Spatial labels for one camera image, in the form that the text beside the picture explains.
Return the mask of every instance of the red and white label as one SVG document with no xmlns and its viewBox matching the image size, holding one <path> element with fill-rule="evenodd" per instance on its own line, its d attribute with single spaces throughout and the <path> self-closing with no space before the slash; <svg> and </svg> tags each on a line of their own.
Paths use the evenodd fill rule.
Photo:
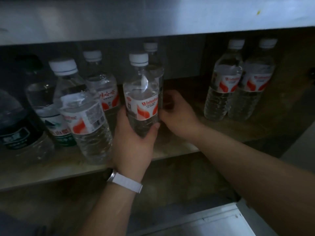
<svg viewBox="0 0 315 236">
<path fill-rule="evenodd" d="M 135 119 L 139 121 L 147 120 L 157 114 L 158 95 L 154 95 L 145 100 L 135 100 L 130 96 L 126 97 L 126 107 Z"/>
<path fill-rule="evenodd" d="M 99 91 L 104 111 L 120 105 L 117 86 Z"/>
<path fill-rule="evenodd" d="M 74 134 L 86 135 L 99 129 L 106 121 L 101 103 L 77 113 L 61 112 Z"/>
<path fill-rule="evenodd" d="M 267 86 L 271 75 L 246 73 L 240 82 L 240 87 L 247 92 L 261 92 Z"/>
<path fill-rule="evenodd" d="M 215 91 L 219 93 L 231 93 L 234 92 L 241 75 L 220 75 L 217 72 L 213 72 L 212 86 Z"/>
</svg>

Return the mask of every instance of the cabinet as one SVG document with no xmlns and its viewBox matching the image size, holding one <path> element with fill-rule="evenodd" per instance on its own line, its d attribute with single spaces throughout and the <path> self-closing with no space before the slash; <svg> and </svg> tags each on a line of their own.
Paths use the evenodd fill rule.
<svg viewBox="0 0 315 236">
<path fill-rule="evenodd" d="M 85 48 L 100 48 L 106 67 L 121 84 L 131 70 L 128 52 L 142 49 L 143 41 L 151 36 L 159 42 L 166 66 L 165 89 L 177 89 L 205 125 L 281 157 L 313 124 L 315 90 L 309 70 L 315 66 L 315 30 L 258 30 L 314 25 L 313 11 L 309 11 L 313 0 L 238 1 L 242 5 L 234 0 L 99 1 L 1 1 L 2 87 L 27 104 L 23 79 L 14 71 L 15 55 L 34 53 L 46 67 L 50 58 L 72 56 L 84 75 Z M 278 10 L 280 4 L 286 11 Z M 241 10 L 245 10 L 242 17 L 236 14 Z M 113 21 L 104 21 L 109 17 Z M 213 65 L 225 51 L 229 38 L 246 39 L 242 53 L 246 59 L 264 36 L 278 38 L 277 68 L 252 117 L 243 123 L 228 117 L 220 122 L 206 120 L 203 105 Z M 304 147 L 312 150 L 311 145 Z M 80 227 L 104 188 L 102 171 L 111 165 L 88 165 L 77 148 L 57 149 L 51 161 L 30 167 L 17 167 L 3 149 L 1 155 L 0 210 L 30 223 L 48 225 L 61 234 L 73 233 Z M 297 163 L 294 157 L 290 161 Z M 239 200 L 205 156 L 164 125 L 143 185 L 133 205 L 129 233 Z"/>
</svg>

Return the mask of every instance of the bottle label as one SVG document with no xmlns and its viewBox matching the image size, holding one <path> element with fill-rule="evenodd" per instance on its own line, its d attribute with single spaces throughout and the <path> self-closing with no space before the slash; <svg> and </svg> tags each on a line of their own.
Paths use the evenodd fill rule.
<svg viewBox="0 0 315 236">
<path fill-rule="evenodd" d="M 58 114 L 49 117 L 40 117 L 40 119 L 61 146 L 71 147 L 77 144 L 62 115 Z"/>
<path fill-rule="evenodd" d="M 126 97 L 126 107 L 128 114 L 139 121 L 147 120 L 157 114 L 158 95 L 154 95 L 144 100 L 135 100 L 130 96 Z"/>
<path fill-rule="evenodd" d="M 104 111 L 119 106 L 120 101 L 117 86 L 99 91 L 99 94 Z"/>
<path fill-rule="evenodd" d="M 271 74 L 251 74 L 246 73 L 240 81 L 240 88 L 246 92 L 261 92 L 265 89 Z"/>
<path fill-rule="evenodd" d="M 218 93 L 231 93 L 235 91 L 240 79 L 241 75 L 220 75 L 213 72 L 212 88 Z"/>
<path fill-rule="evenodd" d="M 95 132 L 105 123 L 105 115 L 98 102 L 87 110 L 78 113 L 61 112 L 74 134 L 86 135 Z"/>
<path fill-rule="evenodd" d="M 36 142 L 43 134 L 28 119 L 28 116 L 16 124 L 0 130 L 0 141 L 11 150 L 21 149 Z"/>
</svg>

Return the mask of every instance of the barcode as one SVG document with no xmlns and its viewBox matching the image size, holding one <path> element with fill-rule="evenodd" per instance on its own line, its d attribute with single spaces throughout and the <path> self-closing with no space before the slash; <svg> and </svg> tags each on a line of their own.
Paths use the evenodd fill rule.
<svg viewBox="0 0 315 236">
<path fill-rule="evenodd" d="M 100 119 L 98 119 L 95 123 L 93 123 L 93 127 L 94 128 L 98 128 L 99 125 L 103 124 L 104 123 L 104 116 L 102 116 Z"/>
<path fill-rule="evenodd" d="M 103 109 L 101 108 L 100 104 L 96 104 L 92 108 L 86 111 L 86 116 L 90 124 L 94 125 L 100 118 L 103 116 Z"/>
</svg>

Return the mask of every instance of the water bottle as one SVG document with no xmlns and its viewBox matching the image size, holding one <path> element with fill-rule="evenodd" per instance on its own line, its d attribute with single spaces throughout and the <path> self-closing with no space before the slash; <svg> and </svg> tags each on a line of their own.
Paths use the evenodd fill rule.
<svg viewBox="0 0 315 236">
<path fill-rule="evenodd" d="M 77 143 L 67 123 L 53 104 L 57 79 L 43 71 L 36 55 L 18 56 L 16 61 L 26 74 L 25 93 L 36 114 L 61 146 L 75 146 Z"/>
<path fill-rule="evenodd" d="M 1 89 L 0 141 L 22 163 L 46 160 L 54 153 L 52 140 L 36 127 L 17 99 Z"/>
<path fill-rule="evenodd" d="M 90 164 L 105 163 L 109 158 L 112 135 L 98 92 L 80 77 L 74 59 L 53 59 L 49 65 L 58 76 L 53 102 L 77 145 Z"/>
<path fill-rule="evenodd" d="M 244 75 L 228 112 L 230 118 L 245 121 L 252 115 L 275 69 L 271 50 L 276 43 L 277 39 L 261 39 L 257 53 L 245 61 Z"/>
<path fill-rule="evenodd" d="M 140 137 L 145 137 L 150 127 L 158 121 L 159 87 L 147 69 L 147 53 L 130 54 L 129 60 L 135 71 L 133 77 L 123 84 L 127 115 L 133 130 Z"/>
<path fill-rule="evenodd" d="M 163 107 L 164 67 L 157 55 L 158 46 L 156 42 L 146 42 L 143 44 L 143 47 L 149 55 L 148 69 L 155 78 L 155 81 L 159 84 L 158 107 L 161 109 Z"/>
<path fill-rule="evenodd" d="M 211 84 L 204 106 L 204 116 L 212 121 L 224 118 L 229 102 L 243 72 L 241 49 L 243 39 L 231 39 L 228 50 L 215 63 Z"/>
<path fill-rule="evenodd" d="M 100 50 L 84 51 L 87 61 L 87 82 L 95 88 L 100 96 L 103 111 L 107 118 L 109 128 L 115 132 L 117 112 L 120 109 L 117 81 L 114 75 L 103 70 L 102 53 Z"/>
</svg>

